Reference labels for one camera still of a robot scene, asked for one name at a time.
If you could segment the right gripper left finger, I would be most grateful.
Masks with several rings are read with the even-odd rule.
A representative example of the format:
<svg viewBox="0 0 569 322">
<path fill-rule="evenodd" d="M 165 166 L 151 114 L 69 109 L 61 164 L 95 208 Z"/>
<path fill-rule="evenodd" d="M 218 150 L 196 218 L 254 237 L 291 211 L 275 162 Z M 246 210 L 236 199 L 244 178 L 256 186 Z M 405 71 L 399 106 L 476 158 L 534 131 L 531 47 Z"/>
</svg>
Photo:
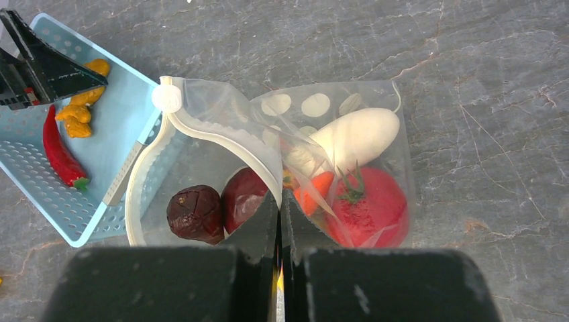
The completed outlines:
<svg viewBox="0 0 569 322">
<path fill-rule="evenodd" d="M 89 248 L 66 266 L 43 321 L 274 321 L 278 205 L 218 246 Z"/>
</svg>

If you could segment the white toy radish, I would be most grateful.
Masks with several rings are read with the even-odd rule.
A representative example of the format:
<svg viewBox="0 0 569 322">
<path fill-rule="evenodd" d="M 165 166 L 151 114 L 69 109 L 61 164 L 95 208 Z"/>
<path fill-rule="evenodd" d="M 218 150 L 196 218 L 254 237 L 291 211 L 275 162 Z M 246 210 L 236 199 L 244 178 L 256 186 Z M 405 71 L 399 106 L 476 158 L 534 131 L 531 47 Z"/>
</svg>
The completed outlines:
<svg viewBox="0 0 569 322">
<path fill-rule="evenodd" d="M 325 171 L 352 171 L 378 158 L 394 142 L 400 125 L 389 109 L 351 112 L 295 141 L 284 155 L 283 166 L 308 178 Z"/>
</svg>

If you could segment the dark red toy fruit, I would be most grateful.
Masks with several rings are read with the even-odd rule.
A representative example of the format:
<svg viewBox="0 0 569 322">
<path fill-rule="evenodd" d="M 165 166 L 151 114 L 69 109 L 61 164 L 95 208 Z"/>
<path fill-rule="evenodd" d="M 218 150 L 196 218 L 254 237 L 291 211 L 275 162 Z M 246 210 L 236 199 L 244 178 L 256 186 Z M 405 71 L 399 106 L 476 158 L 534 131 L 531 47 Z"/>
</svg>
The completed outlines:
<svg viewBox="0 0 569 322">
<path fill-rule="evenodd" d="M 224 227 L 229 234 L 255 214 L 267 191 L 263 180 L 248 167 L 229 179 L 221 194 Z"/>
</svg>

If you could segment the orange toy carrot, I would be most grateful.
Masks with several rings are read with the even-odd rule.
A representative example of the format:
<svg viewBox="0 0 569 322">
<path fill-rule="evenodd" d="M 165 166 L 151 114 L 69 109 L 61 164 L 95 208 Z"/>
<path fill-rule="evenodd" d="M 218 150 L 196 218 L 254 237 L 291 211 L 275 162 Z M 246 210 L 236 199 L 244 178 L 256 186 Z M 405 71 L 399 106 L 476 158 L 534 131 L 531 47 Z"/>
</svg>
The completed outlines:
<svg viewBox="0 0 569 322">
<path fill-rule="evenodd" d="M 318 201 L 327 196 L 334 178 L 335 174 L 332 171 L 323 171 L 314 176 L 309 184 L 294 190 L 293 194 L 306 216 L 311 217 L 318 210 Z"/>
</svg>

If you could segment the clear polka dot zip bag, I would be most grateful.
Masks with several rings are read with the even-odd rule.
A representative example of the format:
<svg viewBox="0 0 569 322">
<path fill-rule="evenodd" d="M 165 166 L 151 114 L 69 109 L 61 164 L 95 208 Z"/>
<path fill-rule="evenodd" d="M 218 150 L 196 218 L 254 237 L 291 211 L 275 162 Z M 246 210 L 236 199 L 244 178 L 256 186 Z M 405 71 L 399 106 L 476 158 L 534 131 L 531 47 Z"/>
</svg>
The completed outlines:
<svg viewBox="0 0 569 322">
<path fill-rule="evenodd" d="M 317 83 L 247 99 L 228 83 L 162 76 L 152 92 L 152 102 L 162 114 L 160 129 L 136 160 L 126 191 L 125 225 L 131 246 L 207 245 L 171 232 L 166 218 L 168 203 L 177 192 L 200 184 L 214 188 L 221 197 L 229 179 L 245 167 L 263 180 L 268 187 L 265 196 L 272 195 L 281 207 L 284 190 L 293 193 L 314 177 L 283 166 L 292 144 L 365 108 L 389 109 L 401 122 L 394 142 L 378 158 L 356 168 L 383 170 L 403 190 L 409 231 L 397 247 L 409 245 L 415 191 L 403 102 L 395 82 Z M 327 196 L 318 201 L 319 208 L 311 217 L 301 210 L 328 236 L 325 218 L 334 215 L 331 206 L 340 173 L 354 170 L 334 173 Z"/>
</svg>

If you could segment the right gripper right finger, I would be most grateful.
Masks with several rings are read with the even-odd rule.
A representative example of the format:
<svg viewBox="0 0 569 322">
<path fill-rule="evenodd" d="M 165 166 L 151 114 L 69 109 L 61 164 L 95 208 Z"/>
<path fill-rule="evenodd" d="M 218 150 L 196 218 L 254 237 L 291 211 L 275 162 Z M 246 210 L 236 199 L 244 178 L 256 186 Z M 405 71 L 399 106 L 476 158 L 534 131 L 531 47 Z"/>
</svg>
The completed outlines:
<svg viewBox="0 0 569 322">
<path fill-rule="evenodd" d="M 452 249 L 341 248 L 282 193 L 287 321 L 498 321 L 482 272 Z"/>
</svg>

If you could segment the red toy tomato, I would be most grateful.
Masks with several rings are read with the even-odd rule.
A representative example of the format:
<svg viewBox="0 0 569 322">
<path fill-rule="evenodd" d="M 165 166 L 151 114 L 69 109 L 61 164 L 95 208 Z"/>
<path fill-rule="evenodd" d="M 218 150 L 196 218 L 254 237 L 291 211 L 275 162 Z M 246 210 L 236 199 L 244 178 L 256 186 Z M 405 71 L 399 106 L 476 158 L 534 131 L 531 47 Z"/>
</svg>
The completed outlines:
<svg viewBox="0 0 569 322">
<path fill-rule="evenodd" d="M 344 247 L 401 245 L 409 231 L 409 212 L 396 180 L 369 167 L 357 167 L 340 176 L 331 206 L 334 215 L 325 218 L 330 237 Z"/>
</svg>

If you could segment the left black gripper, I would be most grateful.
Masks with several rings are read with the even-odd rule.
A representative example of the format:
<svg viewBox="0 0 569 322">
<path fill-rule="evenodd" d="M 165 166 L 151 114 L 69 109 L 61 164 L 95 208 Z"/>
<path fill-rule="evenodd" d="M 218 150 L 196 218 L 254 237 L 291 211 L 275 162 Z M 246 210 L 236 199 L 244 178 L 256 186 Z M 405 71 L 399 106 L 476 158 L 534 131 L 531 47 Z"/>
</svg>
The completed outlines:
<svg viewBox="0 0 569 322">
<path fill-rule="evenodd" d="M 107 86 L 105 76 L 49 46 L 17 11 L 1 10 L 1 22 L 20 53 L 1 49 L 1 105 L 12 111 L 45 105 Z"/>
</svg>

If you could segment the yellow toy pear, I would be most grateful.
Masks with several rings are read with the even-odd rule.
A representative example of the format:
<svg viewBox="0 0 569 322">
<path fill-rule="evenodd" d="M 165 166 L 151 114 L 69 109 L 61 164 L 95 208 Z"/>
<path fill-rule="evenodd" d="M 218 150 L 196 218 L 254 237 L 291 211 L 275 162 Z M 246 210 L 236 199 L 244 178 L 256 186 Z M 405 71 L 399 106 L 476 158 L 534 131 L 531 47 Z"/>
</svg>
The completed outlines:
<svg viewBox="0 0 569 322">
<path fill-rule="evenodd" d="M 279 268 L 274 280 L 272 290 L 272 304 L 270 307 L 270 314 L 268 321 L 272 322 L 285 322 L 285 299 L 284 299 L 284 281 L 283 271 Z"/>
</svg>

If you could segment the red toy chili pepper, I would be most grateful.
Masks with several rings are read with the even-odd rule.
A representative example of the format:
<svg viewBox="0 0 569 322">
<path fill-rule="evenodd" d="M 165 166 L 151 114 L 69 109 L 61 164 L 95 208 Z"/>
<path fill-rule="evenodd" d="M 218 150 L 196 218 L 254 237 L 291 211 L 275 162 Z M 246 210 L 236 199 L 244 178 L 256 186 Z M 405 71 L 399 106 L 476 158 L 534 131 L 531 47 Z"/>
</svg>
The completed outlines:
<svg viewBox="0 0 569 322">
<path fill-rule="evenodd" d="M 46 158 L 65 185 L 85 191 L 90 179 L 79 161 L 70 153 L 62 141 L 55 117 L 56 108 L 51 105 L 48 108 L 42 134 Z"/>
</svg>

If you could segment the small dark red fruit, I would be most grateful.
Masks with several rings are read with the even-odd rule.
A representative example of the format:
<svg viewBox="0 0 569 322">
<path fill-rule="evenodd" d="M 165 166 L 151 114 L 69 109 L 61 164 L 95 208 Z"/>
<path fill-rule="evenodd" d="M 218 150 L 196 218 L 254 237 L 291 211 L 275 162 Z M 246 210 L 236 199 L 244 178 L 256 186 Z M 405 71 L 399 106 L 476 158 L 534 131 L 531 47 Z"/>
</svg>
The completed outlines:
<svg viewBox="0 0 569 322">
<path fill-rule="evenodd" d="M 216 245 L 225 239 L 219 193 L 200 184 L 177 192 L 166 208 L 171 232 L 176 236 Z"/>
</svg>

